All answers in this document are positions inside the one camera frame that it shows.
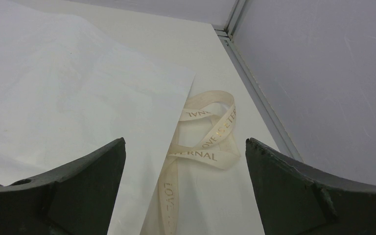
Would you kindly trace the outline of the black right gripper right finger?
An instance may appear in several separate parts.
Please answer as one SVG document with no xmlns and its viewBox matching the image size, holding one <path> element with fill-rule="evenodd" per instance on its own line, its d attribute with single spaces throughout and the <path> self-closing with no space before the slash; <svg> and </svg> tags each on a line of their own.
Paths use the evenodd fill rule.
<svg viewBox="0 0 376 235">
<path fill-rule="evenodd" d="M 376 235 L 376 186 L 341 178 L 249 138 L 245 156 L 267 235 Z"/>
</svg>

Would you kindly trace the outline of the white paper bouquet wrap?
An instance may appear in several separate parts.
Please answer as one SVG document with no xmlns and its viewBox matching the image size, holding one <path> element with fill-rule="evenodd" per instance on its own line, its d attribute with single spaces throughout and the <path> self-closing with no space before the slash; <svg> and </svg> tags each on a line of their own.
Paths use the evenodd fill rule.
<svg viewBox="0 0 376 235">
<path fill-rule="evenodd" d="M 138 235 L 194 77 L 82 17 L 0 0 L 0 184 L 124 138 L 108 233 Z"/>
</svg>

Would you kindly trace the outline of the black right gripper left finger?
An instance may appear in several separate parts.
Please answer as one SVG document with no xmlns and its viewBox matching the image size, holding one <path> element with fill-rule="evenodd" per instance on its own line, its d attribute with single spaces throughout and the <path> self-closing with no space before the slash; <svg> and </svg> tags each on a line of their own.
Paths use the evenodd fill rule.
<svg viewBox="0 0 376 235">
<path fill-rule="evenodd" d="M 125 140 L 39 175 L 0 185 L 0 235 L 105 235 L 126 160 Z"/>
</svg>

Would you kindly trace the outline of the cream printed ribbon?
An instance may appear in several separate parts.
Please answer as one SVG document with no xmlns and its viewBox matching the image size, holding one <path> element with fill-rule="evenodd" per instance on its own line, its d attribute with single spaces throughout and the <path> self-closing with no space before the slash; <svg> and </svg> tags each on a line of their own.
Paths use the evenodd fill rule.
<svg viewBox="0 0 376 235">
<path fill-rule="evenodd" d="M 228 180 L 240 159 L 232 131 L 235 99 L 225 91 L 207 91 L 186 100 L 152 195 L 142 235 L 213 232 L 207 223 L 214 194 L 206 186 Z"/>
</svg>

